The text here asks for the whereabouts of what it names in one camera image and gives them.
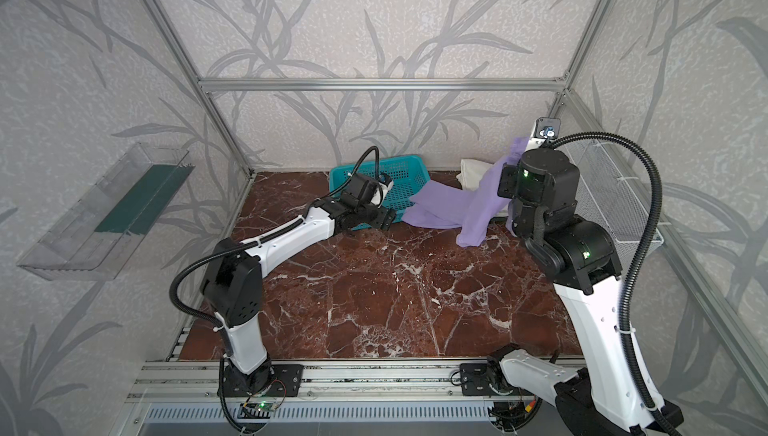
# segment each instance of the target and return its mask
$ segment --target lavender fabric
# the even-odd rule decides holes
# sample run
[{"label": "lavender fabric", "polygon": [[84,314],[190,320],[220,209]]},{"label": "lavender fabric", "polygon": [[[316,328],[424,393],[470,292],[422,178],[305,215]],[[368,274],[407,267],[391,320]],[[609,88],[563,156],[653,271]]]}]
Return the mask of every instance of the lavender fabric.
[{"label": "lavender fabric", "polygon": [[509,154],[499,159],[480,180],[477,191],[463,191],[435,181],[411,196],[413,206],[406,209],[402,219],[412,226],[430,229],[462,228],[456,244],[462,248],[479,246],[491,218],[501,211],[509,199],[499,198],[498,180],[502,167],[517,164],[528,144],[528,138],[516,138]]}]

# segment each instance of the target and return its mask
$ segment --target mesh basket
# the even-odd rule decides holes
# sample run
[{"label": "mesh basket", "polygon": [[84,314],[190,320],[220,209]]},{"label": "mesh basket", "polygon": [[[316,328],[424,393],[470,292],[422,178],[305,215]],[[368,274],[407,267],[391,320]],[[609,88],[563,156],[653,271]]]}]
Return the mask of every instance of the mesh basket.
[{"label": "mesh basket", "polygon": [[[638,249],[648,211],[606,153],[605,144],[609,143],[595,139],[577,141],[562,146],[562,151],[581,172],[576,190],[576,213],[597,222],[610,233],[623,272],[626,272]],[[648,253],[663,243],[661,233],[656,231]]]},{"label": "mesh basket", "polygon": [[[329,189],[333,191],[341,186],[350,177],[350,172],[354,167],[354,164],[349,164],[331,169],[328,177]],[[375,168],[373,161],[363,162],[357,172],[372,177]],[[382,205],[385,208],[396,210],[397,217],[393,222],[400,222],[406,209],[413,205],[410,197],[421,190],[429,180],[427,167],[417,155],[401,155],[379,161],[379,172],[386,172],[392,177],[392,189],[387,193]],[[353,231],[370,227],[368,224],[360,224],[355,226]]]}]

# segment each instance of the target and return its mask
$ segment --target teal plastic basket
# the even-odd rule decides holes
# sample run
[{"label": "teal plastic basket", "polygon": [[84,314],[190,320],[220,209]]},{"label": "teal plastic basket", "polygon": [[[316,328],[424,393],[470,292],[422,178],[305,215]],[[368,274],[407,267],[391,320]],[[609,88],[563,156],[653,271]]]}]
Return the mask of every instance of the teal plastic basket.
[{"label": "teal plastic basket", "polygon": [[[354,168],[354,164],[348,164],[331,169],[330,177],[328,178],[329,190],[333,191],[341,186],[350,177],[350,172]],[[360,164],[360,169],[357,172],[373,176],[375,168],[375,162],[363,162]],[[401,155],[396,158],[379,161],[379,172],[386,172],[394,181],[392,190],[384,198],[383,206],[396,210],[397,217],[394,222],[400,222],[403,213],[406,212],[406,208],[413,205],[409,198],[421,190],[429,180],[427,167],[417,155]],[[360,224],[353,231],[370,227],[368,224]]]}]

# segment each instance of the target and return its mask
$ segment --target purple cloth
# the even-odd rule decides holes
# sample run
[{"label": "purple cloth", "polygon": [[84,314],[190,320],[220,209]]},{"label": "purple cloth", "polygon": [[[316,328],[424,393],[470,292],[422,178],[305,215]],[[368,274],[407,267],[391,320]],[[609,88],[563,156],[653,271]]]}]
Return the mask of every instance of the purple cloth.
[{"label": "purple cloth", "polygon": [[456,244],[462,248],[479,246],[485,240],[491,218],[509,203],[500,198],[498,180],[504,163],[517,164],[528,138],[516,138],[509,154],[499,159],[480,180],[477,191],[463,191],[435,181],[411,196],[415,204],[406,209],[402,219],[412,226],[431,229],[462,228]]}]

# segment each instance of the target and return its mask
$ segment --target wall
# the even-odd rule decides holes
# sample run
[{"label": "wall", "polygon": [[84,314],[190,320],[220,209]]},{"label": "wall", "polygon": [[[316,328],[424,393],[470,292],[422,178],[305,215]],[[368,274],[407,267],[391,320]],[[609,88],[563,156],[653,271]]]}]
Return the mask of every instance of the wall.
[{"label": "wall", "polygon": [[[246,176],[138,0],[0,0],[0,68],[0,433],[106,434],[178,334],[170,279],[222,236]],[[137,141],[196,168],[118,277],[17,268]]]},{"label": "wall", "polygon": [[[666,214],[768,350],[766,30],[765,0],[618,0],[576,89],[605,129],[657,162]],[[768,434],[765,408],[676,276],[663,259],[649,265],[633,321],[647,328],[652,374],[686,417],[722,425],[688,434]]]},{"label": "wall", "polygon": [[[207,77],[562,76],[596,0],[162,0]],[[552,94],[217,95],[257,167],[328,169],[371,143],[432,168],[495,160]]]}]

